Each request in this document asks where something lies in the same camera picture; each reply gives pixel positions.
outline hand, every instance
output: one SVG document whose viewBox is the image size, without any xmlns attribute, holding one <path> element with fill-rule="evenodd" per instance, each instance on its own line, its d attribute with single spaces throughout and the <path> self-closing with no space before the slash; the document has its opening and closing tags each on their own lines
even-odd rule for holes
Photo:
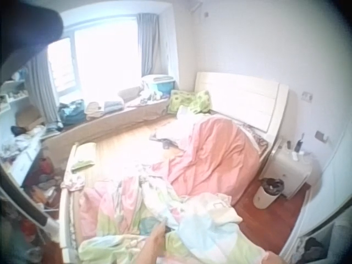
<svg viewBox="0 0 352 264">
<path fill-rule="evenodd" d="M 153 228 L 149 237 L 158 256 L 162 256 L 165 250 L 165 230 L 166 220 L 163 220 L 163 222 Z"/>
</svg>

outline curtain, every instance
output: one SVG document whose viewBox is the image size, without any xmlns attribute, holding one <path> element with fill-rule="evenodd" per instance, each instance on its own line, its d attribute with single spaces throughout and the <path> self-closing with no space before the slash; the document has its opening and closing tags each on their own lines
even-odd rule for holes
<svg viewBox="0 0 352 264">
<path fill-rule="evenodd" d="M 159 48 L 159 17 L 156 14 L 138 14 L 138 47 L 142 63 L 142 77 L 152 73 Z"/>
<path fill-rule="evenodd" d="M 28 62 L 25 86 L 30 101 L 45 118 L 46 124 L 59 121 L 56 104 L 56 94 L 50 74 L 48 48 L 46 47 L 36 57 Z"/>
</svg>

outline window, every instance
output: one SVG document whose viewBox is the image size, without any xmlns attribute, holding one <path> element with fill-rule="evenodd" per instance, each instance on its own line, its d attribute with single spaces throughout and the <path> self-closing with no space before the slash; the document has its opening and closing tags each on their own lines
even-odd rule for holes
<svg viewBox="0 0 352 264">
<path fill-rule="evenodd" d="M 61 102 L 76 97 L 86 101 L 111 100 L 118 91 L 139 86 L 141 63 L 136 19 L 116 19 L 69 35 L 50 44 L 48 49 Z"/>
<path fill-rule="evenodd" d="M 70 38 L 59 40 L 48 47 L 50 68 L 59 96 L 76 86 Z"/>
</svg>

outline white nightstand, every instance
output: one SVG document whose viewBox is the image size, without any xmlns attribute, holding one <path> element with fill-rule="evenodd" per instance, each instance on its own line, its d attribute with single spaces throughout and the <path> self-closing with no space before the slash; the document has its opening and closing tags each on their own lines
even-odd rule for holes
<svg viewBox="0 0 352 264">
<path fill-rule="evenodd" d="M 294 161 L 291 149 L 287 149 L 286 140 L 279 139 L 275 144 L 268 161 L 260 175 L 262 178 L 281 179 L 285 183 L 283 195 L 287 199 L 292 198 L 307 181 L 312 173 L 312 162 L 309 156 L 298 155 L 298 161 Z"/>
</svg>

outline wooden headboard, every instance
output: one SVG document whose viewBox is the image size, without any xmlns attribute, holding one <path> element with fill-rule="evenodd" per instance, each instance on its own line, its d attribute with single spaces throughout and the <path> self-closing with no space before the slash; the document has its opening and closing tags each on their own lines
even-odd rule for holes
<svg viewBox="0 0 352 264">
<path fill-rule="evenodd" d="M 288 86 L 228 73 L 198 73 L 195 91 L 207 90 L 212 110 L 256 129 L 272 146 L 283 118 Z"/>
</svg>

